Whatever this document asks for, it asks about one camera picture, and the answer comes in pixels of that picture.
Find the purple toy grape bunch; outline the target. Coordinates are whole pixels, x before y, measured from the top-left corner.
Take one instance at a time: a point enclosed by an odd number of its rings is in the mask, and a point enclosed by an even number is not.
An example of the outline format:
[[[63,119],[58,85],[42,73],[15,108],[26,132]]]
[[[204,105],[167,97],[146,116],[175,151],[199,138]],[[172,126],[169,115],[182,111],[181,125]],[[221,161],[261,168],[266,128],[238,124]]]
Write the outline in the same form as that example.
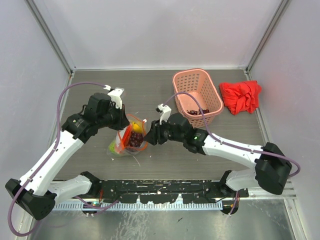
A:
[[[128,146],[139,148],[144,141],[143,134],[132,131],[128,140]]]

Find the yellow toy lemon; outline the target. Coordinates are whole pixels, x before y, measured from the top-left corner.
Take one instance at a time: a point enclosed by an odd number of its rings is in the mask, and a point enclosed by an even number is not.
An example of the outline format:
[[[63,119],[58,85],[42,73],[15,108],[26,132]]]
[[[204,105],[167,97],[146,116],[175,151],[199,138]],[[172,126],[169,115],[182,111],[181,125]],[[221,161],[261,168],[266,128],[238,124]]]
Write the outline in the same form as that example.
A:
[[[132,124],[131,130],[133,132],[138,133],[138,134],[143,134],[144,133],[144,125],[143,125],[143,123],[133,121],[131,124]]]

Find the toy watermelon slice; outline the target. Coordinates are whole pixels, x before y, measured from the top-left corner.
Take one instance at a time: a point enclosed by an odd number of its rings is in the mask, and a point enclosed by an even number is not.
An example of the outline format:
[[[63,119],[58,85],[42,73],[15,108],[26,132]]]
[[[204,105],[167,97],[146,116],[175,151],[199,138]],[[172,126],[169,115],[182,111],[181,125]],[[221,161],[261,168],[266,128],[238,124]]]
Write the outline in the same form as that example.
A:
[[[125,129],[124,129],[124,133],[122,136],[122,145],[123,148],[125,149],[128,144],[129,144],[129,140],[131,137],[131,132],[132,132],[132,124],[128,125]]]

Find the clear orange zip top bag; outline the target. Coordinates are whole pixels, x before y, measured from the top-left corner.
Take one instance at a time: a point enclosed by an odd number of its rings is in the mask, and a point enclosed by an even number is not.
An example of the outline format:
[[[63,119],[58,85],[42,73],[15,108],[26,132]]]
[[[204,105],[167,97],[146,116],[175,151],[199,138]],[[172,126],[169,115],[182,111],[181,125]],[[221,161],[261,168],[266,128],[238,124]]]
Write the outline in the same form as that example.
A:
[[[114,140],[109,144],[107,153],[111,156],[135,156],[144,151],[148,143],[144,140],[147,134],[147,119],[127,115],[129,125],[116,133]]]

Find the green toy custard apple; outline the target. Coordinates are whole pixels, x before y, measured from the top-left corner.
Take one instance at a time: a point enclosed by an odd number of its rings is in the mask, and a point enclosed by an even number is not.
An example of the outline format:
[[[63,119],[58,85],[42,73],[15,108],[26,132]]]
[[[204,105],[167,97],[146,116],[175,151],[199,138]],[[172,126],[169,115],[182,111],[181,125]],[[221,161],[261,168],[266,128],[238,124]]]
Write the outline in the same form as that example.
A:
[[[113,154],[113,155],[118,155],[118,151],[117,151],[117,148],[116,148],[116,142],[115,140],[113,140],[109,146],[108,146],[108,151]]]

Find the pink plastic basket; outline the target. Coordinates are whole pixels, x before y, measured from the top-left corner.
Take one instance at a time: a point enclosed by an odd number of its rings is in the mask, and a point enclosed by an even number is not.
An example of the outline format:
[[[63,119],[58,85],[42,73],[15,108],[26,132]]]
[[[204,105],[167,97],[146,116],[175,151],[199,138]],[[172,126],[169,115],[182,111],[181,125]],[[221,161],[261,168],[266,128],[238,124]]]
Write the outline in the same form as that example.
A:
[[[172,78],[175,102],[178,111],[188,119],[195,128],[209,125],[224,110],[224,103],[209,75],[201,68],[177,72]],[[209,109],[209,113],[191,115],[187,111]]]

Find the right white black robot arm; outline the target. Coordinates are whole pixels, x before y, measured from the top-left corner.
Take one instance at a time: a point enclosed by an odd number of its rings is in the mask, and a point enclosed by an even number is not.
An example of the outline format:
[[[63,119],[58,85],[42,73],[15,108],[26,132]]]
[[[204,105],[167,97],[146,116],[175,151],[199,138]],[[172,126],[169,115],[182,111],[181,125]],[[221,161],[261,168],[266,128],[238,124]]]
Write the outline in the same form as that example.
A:
[[[167,120],[152,121],[144,140],[154,146],[167,141],[180,142],[191,153],[221,157],[246,166],[246,170],[227,170],[223,174],[218,185],[225,197],[255,187],[281,195],[292,169],[292,164],[277,145],[268,142],[260,146],[230,141],[193,127],[180,113],[172,114]]]

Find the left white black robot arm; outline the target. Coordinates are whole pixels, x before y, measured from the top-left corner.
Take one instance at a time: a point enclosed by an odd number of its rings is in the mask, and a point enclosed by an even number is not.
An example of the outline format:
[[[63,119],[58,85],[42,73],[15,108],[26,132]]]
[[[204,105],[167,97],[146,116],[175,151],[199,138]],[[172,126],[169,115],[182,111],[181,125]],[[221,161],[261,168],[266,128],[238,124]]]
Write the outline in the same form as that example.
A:
[[[130,122],[122,103],[123,89],[95,93],[80,113],[69,116],[51,147],[20,179],[11,178],[5,188],[16,203],[35,220],[44,219],[60,202],[76,196],[95,198],[101,190],[100,179],[88,171],[77,177],[53,183],[61,168],[99,129],[120,131]]]

